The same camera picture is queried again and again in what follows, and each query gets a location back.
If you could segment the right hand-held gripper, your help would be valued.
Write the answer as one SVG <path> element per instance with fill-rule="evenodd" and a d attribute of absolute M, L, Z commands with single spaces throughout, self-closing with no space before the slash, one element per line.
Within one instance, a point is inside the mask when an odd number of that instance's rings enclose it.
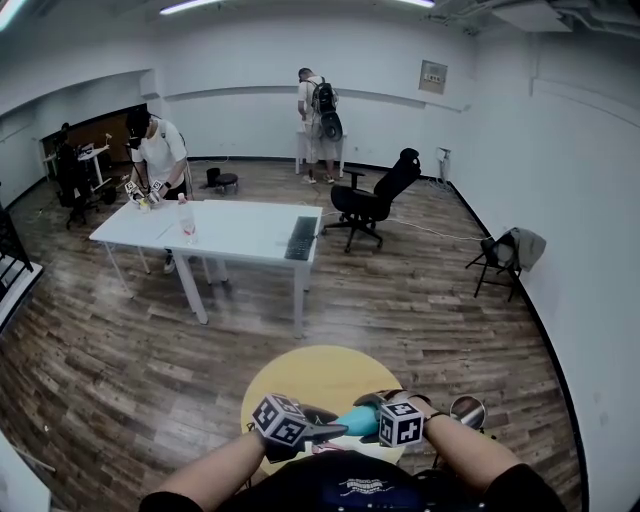
<path fill-rule="evenodd" d="M 404 389 L 379 391 L 358 397 L 353 406 L 376 407 L 379 425 L 378 433 L 362 436 L 359 441 L 362 444 L 380 443 L 391 448 L 419 444 L 423 437 L 425 415 L 411 402 L 412 399 L 431 405 L 426 396 Z"/>

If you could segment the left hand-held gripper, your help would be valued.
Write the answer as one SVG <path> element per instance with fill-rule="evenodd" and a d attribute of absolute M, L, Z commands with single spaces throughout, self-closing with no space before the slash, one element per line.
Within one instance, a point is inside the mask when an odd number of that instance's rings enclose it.
<path fill-rule="evenodd" d="M 264 396 L 251 414 L 269 463 L 292 460 L 307 445 L 319 445 L 345 435 L 348 426 L 331 424 L 338 418 L 334 412 L 279 394 Z"/>

